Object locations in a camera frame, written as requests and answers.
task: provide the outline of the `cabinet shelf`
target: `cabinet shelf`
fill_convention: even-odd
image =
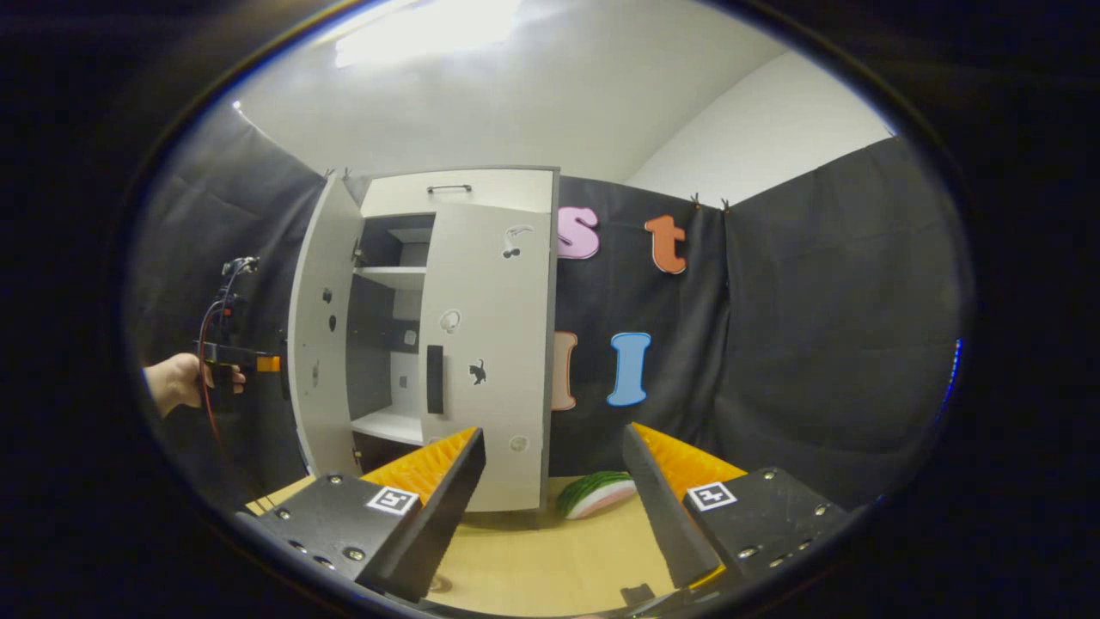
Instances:
[[[425,266],[361,266],[355,274],[394,289],[424,289]]]
[[[355,432],[378,439],[397,441],[407,445],[424,445],[420,416],[416,411],[400,411],[386,407],[351,422]]]

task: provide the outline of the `wooden table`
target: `wooden table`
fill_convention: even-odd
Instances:
[[[576,477],[549,480],[550,505]],[[271,495],[267,509],[312,478]],[[253,512],[261,509],[250,504]],[[672,593],[664,557],[637,495],[585,520],[564,520],[553,510],[529,529],[524,513],[469,513],[459,524],[438,575],[452,583],[428,600],[455,608],[516,617],[600,612],[626,606],[619,589],[649,585]]]

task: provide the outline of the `foam letter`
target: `foam letter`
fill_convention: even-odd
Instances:
[[[576,398],[569,393],[569,360],[576,346],[576,334],[553,332],[553,391],[551,411],[568,411],[576,406]]]
[[[620,333],[612,338],[612,349],[619,354],[615,391],[607,397],[612,407],[629,407],[646,399],[641,389],[641,366],[652,340],[648,333]]]
[[[558,257],[583,259],[600,250],[600,234],[592,229],[600,218],[591,208],[558,209]]]
[[[646,221],[646,229],[653,233],[653,264],[666,273],[682,273],[688,261],[676,255],[676,241],[684,240],[684,229],[676,228],[671,214]]]

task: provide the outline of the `ceiling light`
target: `ceiling light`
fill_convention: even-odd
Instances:
[[[392,11],[337,41],[337,68],[393,63],[504,41],[520,0],[436,0]]]

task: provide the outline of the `human hand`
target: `human hand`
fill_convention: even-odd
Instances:
[[[180,353],[145,368],[145,382],[162,417],[167,416],[179,405],[195,409],[202,406],[198,382],[199,368],[202,369],[207,387],[213,388],[210,367],[199,362],[199,358],[191,353]],[[244,382],[241,368],[233,366],[233,394],[244,391]]]

